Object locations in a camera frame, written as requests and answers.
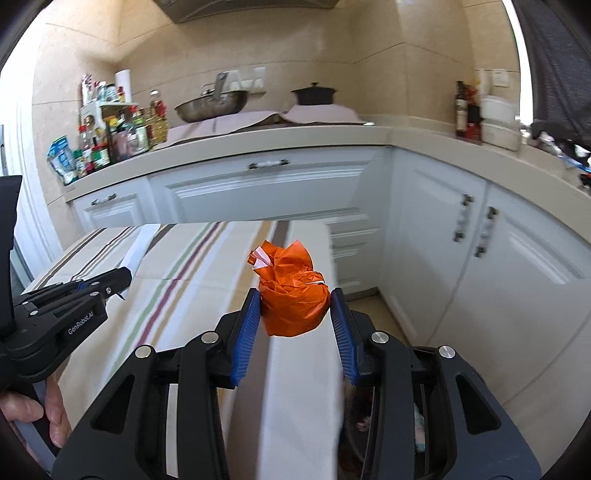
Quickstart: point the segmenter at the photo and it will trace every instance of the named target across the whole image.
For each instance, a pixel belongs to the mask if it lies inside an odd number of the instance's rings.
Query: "spice jar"
[[[106,143],[93,147],[92,161],[95,164],[96,170],[104,168],[111,163],[111,159],[109,158],[109,148]]]

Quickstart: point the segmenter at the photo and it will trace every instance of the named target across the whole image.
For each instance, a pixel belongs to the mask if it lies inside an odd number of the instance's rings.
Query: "tiled wall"
[[[511,23],[502,0],[463,0],[477,69],[509,71],[510,87],[493,87],[491,94],[519,104],[521,75]]]
[[[174,107],[200,95],[222,70],[267,68],[264,95],[245,110],[284,110],[291,90],[311,82],[337,89],[337,102],[357,107],[349,11],[268,8],[230,12],[173,24],[152,0],[124,0],[119,35],[121,69],[131,69],[134,101],[146,105],[159,89],[174,127]]]
[[[474,61],[461,0],[358,0],[352,33],[362,113],[454,121]]]
[[[79,83],[84,73],[112,80],[132,70],[134,100],[157,88],[174,107],[199,96],[221,70],[248,78],[267,68],[267,92],[246,110],[284,110],[290,92],[311,82],[338,90],[335,99],[366,115],[454,122],[457,80],[475,69],[506,68],[519,98],[519,64],[501,0],[340,0],[331,10],[270,8],[173,24],[152,0],[54,0],[37,58],[33,129],[37,167],[62,246],[81,231],[46,163],[49,145],[77,144]]]
[[[64,249],[82,232],[46,155],[63,135],[77,148],[82,75],[114,80],[121,8],[122,0],[53,0],[48,7],[35,67],[33,134],[43,196]]]

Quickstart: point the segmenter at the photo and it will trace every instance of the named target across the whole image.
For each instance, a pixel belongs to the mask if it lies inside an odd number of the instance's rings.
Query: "striped tablecloth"
[[[29,290],[89,278],[117,267],[138,232],[139,227],[128,227],[87,234],[35,279]],[[321,223],[162,225],[142,260],[128,299],[109,299],[109,319],[76,349],[61,372],[59,383],[72,425],[137,346],[149,343],[157,351],[184,346],[213,329],[223,314],[239,310],[249,288],[258,284],[258,277],[246,263],[252,249],[264,240],[287,246],[296,239],[308,249],[329,288],[334,288],[330,236]],[[235,391],[219,391],[226,447],[230,450],[234,445],[234,452],[228,451],[233,480],[275,480],[278,476],[301,480],[312,478],[312,472],[317,473],[314,479],[336,478],[342,372],[329,316],[314,332],[295,339],[269,340],[259,332],[257,349],[260,358],[253,353],[241,386]],[[294,388],[303,397],[294,395]],[[285,408],[291,409],[290,414],[286,415]],[[294,425],[283,429],[290,418]],[[261,423],[262,433],[258,432]],[[296,423],[311,426],[314,432],[302,436],[305,432],[298,432]],[[167,463],[169,473],[175,474],[174,425],[169,427]],[[281,458],[288,460],[278,462]]]

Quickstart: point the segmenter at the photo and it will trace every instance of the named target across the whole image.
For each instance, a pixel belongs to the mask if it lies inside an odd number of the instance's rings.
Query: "kitchen floor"
[[[383,330],[408,345],[402,329],[380,295],[373,295],[348,303],[351,310],[357,310],[369,315],[376,329]]]

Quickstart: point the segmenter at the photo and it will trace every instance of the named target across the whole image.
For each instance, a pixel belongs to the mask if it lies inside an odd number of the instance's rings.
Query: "paper towel roll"
[[[131,70],[121,70],[115,73],[115,85],[123,87],[125,102],[131,103]]]

